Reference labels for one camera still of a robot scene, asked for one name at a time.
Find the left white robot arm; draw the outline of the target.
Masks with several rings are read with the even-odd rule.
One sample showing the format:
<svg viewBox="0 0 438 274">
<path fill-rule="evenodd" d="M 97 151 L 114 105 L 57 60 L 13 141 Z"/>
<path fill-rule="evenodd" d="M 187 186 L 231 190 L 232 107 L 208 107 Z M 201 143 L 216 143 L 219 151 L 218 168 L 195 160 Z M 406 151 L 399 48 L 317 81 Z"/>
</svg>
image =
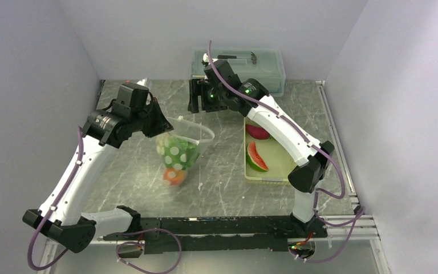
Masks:
<svg viewBox="0 0 438 274">
<path fill-rule="evenodd" d="M 120 233 L 132 240 L 140 235 L 140 214 L 129 207 L 95 213 L 83 208 L 101 171 L 133 133 L 152 138 L 173 130 L 149 86 L 146 79 L 123 83 L 106 108 L 89 114 L 59 183 L 38 209 L 26 211 L 26 224 L 73 253 L 102 236 Z"/>
</svg>

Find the green cabbage leaf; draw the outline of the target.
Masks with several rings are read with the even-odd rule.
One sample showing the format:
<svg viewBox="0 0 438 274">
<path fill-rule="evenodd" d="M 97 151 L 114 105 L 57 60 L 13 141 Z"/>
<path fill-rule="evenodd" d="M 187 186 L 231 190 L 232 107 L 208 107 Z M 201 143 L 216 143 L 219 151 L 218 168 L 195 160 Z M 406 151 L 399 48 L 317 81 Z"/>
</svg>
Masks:
<svg viewBox="0 0 438 274">
<path fill-rule="evenodd" d="M 175 170 L 189 170 L 200 156 L 198 145 L 168 134 L 157 138 L 156 149 L 166 168 Z"/>
</svg>

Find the watermelon slice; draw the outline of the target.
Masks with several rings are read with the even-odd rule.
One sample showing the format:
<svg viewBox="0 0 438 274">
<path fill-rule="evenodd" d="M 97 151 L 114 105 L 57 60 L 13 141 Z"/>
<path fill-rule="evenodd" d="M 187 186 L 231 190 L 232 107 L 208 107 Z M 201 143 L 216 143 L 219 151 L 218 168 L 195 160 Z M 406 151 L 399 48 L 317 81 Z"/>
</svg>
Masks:
<svg viewBox="0 0 438 274">
<path fill-rule="evenodd" d="M 259 155 L 256 142 L 251 141 L 246 146 L 246 162 L 250 168 L 258 172 L 268 172 L 269 168 Z"/>
</svg>

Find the orange peach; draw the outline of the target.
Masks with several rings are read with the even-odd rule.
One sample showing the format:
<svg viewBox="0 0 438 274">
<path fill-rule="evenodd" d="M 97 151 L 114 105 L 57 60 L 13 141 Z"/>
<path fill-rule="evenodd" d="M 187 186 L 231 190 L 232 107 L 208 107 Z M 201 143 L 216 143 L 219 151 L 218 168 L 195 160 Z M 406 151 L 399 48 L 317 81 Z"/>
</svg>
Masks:
<svg viewBox="0 0 438 274">
<path fill-rule="evenodd" d="M 167 168 L 163 174 L 163 180 L 170 186 L 179 186 L 186 179 L 187 172 L 184 170 L 175 170 L 174 168 Z"/>
</svg>

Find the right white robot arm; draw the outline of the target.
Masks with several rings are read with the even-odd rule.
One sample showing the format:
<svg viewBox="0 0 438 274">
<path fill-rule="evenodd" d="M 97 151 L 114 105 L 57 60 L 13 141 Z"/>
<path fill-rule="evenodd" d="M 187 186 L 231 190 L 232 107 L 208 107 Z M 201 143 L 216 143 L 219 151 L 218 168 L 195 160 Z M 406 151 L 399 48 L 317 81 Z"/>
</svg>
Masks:
<svg viewBox="0 0 438 274">
<path fill-rule="evenodd" d="M 202 62 L 205 76 L 189 81 L 188 111 L 232 110 L 266 130 L 296 164 L 288 175 L 295 189 L 291 229 L 299 237 L 314 228 L 314 192 L 322 180 L 334 146 L 310 136 L 291 119 L 258 80 L 242 81 L 225 59 Z"/>
</svg>

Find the clear dotted zip bag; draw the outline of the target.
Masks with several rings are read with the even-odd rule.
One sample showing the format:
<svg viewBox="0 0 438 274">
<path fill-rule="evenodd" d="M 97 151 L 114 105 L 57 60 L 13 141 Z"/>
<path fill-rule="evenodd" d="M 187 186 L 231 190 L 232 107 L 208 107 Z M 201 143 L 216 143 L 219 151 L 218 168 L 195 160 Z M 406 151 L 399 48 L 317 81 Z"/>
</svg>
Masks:
<svg viewBox="0 0 438 274">
<path fill-rule="evenodd" d="M 167 120 L 173 130 L 156 137 L 156 151 L 165 166 L 163 180 L 169 186 L 179 186 L 199 157 L 213 143 L 215 133 L 209 127 L 182 116 Z"/>
</svg>

